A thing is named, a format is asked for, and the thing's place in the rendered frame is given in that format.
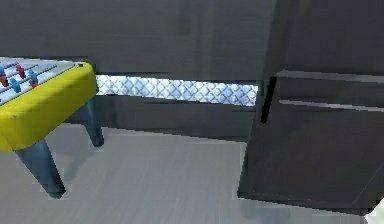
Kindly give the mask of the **dark grey kitchen cupboard unit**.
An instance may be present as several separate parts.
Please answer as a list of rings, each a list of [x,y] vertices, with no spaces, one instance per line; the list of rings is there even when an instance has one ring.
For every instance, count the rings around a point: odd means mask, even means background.
[[[99,86],[258,83],[277,0],[0,0],[0,56],[84,60]],[[135,85],[134,78],[141,82]]]

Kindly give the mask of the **dark grey fridge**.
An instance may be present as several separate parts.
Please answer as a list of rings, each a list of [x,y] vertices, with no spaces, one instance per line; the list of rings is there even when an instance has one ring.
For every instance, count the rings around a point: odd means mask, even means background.
[[[370,213],[384,199],[384,0],[277,0],[259,82],[238,197]]]

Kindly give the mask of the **yellow table football table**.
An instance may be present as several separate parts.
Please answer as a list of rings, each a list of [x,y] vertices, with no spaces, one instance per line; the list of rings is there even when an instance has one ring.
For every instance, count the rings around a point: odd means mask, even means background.
[[[79,113],[91,143],[101,147],[97,93],[94,67],[85,61],[0,56],[0,151],[15,153],[52,198],[66,189],[45,137]]]

